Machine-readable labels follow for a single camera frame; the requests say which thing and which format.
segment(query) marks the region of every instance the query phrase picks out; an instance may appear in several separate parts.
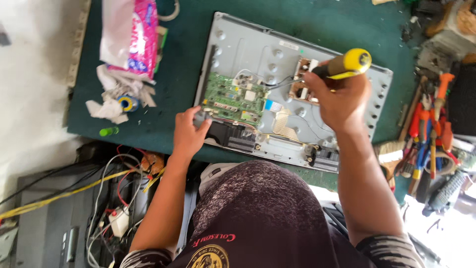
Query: person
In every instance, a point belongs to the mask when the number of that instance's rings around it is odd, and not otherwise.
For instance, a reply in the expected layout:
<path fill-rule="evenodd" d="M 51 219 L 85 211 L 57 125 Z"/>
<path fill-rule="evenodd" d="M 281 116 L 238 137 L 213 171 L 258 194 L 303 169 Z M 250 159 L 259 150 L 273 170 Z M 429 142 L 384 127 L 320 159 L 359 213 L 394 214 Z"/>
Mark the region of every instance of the person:
<path fill-rule="evenodd" d="M 338 194 L 348 239 L 328 224 L 308 185 L 267 161 L 248 161 L 215 178 L 193 213 L 193 234 L 175 256 L 185 176 L 210 120 L 193 124 L 200 107 L 176 116 L 174 149 L 121 268 L 423 267 L 404 231 L 398 204 L 364 124 L 370 82 L 359 75 L 324 81 L 307 72 L 321 117 L 337 136 Z"/>

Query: pink plastic bag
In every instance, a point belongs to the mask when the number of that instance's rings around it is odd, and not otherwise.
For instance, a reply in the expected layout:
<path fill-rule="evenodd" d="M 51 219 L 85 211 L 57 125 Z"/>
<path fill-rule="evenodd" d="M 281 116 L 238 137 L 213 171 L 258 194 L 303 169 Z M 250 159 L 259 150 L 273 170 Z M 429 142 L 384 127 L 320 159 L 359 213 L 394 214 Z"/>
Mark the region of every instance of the pink plastic bag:
<path fill-rule="evenodd" d="M 154 0 L 135 0 L 132 14 L 132 35 L 128 68 L 109 65 L 108 70 L 128 71 L 147 75 L 151 80 L 157 60 L 157 32 L 159 24 Z"/>

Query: logo on shirt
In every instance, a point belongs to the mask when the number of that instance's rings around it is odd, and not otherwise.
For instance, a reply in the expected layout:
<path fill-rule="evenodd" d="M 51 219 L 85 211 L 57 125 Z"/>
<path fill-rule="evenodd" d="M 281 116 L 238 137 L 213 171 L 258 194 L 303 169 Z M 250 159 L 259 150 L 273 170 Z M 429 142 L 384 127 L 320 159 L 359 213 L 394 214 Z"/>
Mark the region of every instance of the logo on shirt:
<path fill-rule="evenodd" d="M 197 250 L 187 268 L 229 268 L 228 254 L 218 245 L 207 245 Z"/>

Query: green circuit board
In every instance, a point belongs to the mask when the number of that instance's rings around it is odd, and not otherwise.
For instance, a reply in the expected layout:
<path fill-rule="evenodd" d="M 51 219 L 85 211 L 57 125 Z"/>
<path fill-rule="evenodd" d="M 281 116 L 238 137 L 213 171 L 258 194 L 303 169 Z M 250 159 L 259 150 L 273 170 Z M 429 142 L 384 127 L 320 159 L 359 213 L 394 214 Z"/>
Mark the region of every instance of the green circuit board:
<path fill-rule="evenodd" d="M 263 86 L 238 82 L 240 86 L 233 84 L 233 78 L 211 72 L 202 108 L 215 117 L 257 125 L 263 115 L 268 91 Z"/>

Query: solder wire spool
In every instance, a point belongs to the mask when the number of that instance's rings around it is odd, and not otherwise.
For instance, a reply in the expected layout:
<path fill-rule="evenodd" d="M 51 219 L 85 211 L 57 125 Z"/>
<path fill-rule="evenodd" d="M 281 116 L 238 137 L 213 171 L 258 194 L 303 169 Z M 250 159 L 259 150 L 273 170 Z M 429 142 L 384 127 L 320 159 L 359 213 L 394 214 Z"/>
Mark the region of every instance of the solder wire spool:
<path fill-rule="evenodd" d="M 139 107 L 139 100 L 127 95 L 120 96 L 118 102 L 122 106 L 122 110 L 128 113 L 137 110 Z"/>

